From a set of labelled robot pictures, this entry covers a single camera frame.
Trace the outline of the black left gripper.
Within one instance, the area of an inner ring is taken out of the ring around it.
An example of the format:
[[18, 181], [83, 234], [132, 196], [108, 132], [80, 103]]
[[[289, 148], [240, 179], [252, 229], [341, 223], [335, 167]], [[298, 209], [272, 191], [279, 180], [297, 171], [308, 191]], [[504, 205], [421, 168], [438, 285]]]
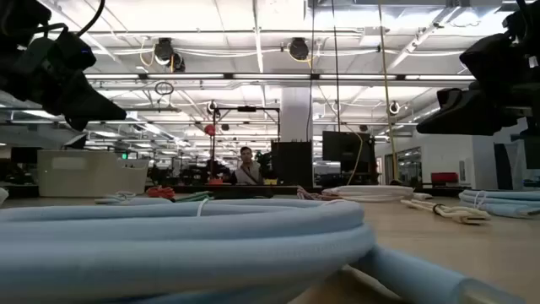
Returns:
[[41, 37], [24, 51], [0, 41], [0, 90], [32, 101], [82, 132], [88, 120], [124, 120], [125, 110], [89, 84], [83, 73], [67, 66], [56, 41]]

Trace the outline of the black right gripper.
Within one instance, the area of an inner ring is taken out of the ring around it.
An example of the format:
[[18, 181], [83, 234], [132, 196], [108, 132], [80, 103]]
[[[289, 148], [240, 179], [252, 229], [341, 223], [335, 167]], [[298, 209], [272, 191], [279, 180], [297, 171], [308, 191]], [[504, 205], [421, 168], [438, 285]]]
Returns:
[[420, 122], [417, 132], [492, 136], [516, 125], [516, 117], [540, 121], [540, 66], [530, 65], [523, 44], [511, 42], [510, 50], [511, 70], [496, 79], [476, 80], [479, 90], [439, 90], [440, 109]]

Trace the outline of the translucent white plastic bin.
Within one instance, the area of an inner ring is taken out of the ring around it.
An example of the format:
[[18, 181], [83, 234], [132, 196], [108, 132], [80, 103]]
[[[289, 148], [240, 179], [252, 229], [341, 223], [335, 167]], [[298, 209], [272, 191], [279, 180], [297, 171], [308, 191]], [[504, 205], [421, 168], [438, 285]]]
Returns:
[[107, 194], [142, 194], [149, 162], [124, 160], [109, 151], [40, 150], [37, 184], [46, 198], [99, 198]]

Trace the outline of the red storage bin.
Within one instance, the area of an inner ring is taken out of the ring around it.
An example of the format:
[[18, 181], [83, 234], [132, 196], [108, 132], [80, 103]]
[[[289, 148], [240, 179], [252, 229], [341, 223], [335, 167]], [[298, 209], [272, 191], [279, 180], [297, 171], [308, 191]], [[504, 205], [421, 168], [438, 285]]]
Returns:
[[459, 182], [459, 176], [455, 172], [432, 172], [431, 183], [438, 185], [456, 184]]

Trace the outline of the white structural column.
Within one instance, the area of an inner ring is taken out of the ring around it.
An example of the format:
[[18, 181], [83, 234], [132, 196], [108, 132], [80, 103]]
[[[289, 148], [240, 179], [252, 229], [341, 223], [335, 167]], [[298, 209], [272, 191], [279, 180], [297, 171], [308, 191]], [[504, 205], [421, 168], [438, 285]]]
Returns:
[[312, 139], [311, 89], [282, 89], [280, 104], [280, 137], [282, 141], [307, 142]]

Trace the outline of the person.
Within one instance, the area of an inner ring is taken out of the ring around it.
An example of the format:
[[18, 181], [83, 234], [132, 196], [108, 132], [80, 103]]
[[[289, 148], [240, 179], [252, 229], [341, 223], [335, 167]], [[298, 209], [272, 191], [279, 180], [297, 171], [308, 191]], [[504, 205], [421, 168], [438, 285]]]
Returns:
[[249, 147], [240, 149], [241, 163], [231, 175], [230, 183], [233, 185], [262, 185], [263, 177], [260, 172], [260, 164], [253, 158]]

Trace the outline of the black tall cabinet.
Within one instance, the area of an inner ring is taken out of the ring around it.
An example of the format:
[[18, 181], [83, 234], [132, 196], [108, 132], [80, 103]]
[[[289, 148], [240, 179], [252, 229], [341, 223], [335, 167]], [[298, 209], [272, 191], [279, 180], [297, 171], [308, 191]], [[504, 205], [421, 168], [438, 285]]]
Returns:
[[272, 142], [272, 167], [278, 185], [313, 186], [312, 142]]

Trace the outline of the long ceiling light strip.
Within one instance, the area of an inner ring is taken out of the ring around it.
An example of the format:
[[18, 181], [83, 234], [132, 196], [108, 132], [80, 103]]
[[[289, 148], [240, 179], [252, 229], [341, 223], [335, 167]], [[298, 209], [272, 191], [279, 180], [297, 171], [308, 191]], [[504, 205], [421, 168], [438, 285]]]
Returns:
[[321, 73], [87, 73], [87, 79], [255, 79], [255, 80], [434, 80], [472, 81], [467, 74], [321, 74]]

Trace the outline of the black wall monitor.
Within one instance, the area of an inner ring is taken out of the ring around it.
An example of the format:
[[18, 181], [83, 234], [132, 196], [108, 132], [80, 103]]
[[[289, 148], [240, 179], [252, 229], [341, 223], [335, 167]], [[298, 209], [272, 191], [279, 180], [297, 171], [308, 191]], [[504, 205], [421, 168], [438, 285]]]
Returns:
[[375, 139], [368, 133], [322, 133], [322, 159], [331, 161], [371, 162], [375, 158]]

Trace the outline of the black distant station frame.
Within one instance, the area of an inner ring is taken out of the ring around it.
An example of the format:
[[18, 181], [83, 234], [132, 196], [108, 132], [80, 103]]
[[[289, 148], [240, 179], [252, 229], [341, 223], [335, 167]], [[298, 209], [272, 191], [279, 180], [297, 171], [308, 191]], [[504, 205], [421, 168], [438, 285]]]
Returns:
[[231, 111], [245, 112], [245, 113], [262, 111], [264, 114], [270, 117], [271, 120], [277, 125], [277, 141], [278, 142], [281, 141], [281, 111], [279, 108], [271, 108], [271, 107], [266, 107], [266, 106], [235, 106], [235, 107], [215, 106], [213, 109], [213, 115], [212, 115], [212, 126], [214, 127], [214, 133], [210, 134], [210, 143], [211, 143], [210, 144], [210, 175], [209, 175], [210, 182], [213, 180], [213, 174], [214, 174], [215, 144], [216, 144], [215, 135], [218, 131], [218, 124]]

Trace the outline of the black aluminium table frame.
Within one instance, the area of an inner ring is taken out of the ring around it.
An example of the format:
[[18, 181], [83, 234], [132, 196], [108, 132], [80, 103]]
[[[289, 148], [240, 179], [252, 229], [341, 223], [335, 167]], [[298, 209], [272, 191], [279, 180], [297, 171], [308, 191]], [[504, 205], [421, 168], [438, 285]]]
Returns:
[[[37, 198], [39, 196], [39, 188], [37, 185], [16, 185], [5, 184], [4, 187], [9, 192], [10, 198]], [[211, 192], [218, 196], [233, 197], [236, 194], [245, 195], [248, 197], [263, 196], [273, 197], [278, 195], [295, 195], [297, 193], [296, 186], [233, 186], [233, 185], [196, 185], [196, 186], [172, 186], [177, 194]], [[465, 190], [464, 187], [427, 187], [415, 189], [416, 193], [427, 193], [433, 196], [441, 197], [457, 197], [457, 195]]]

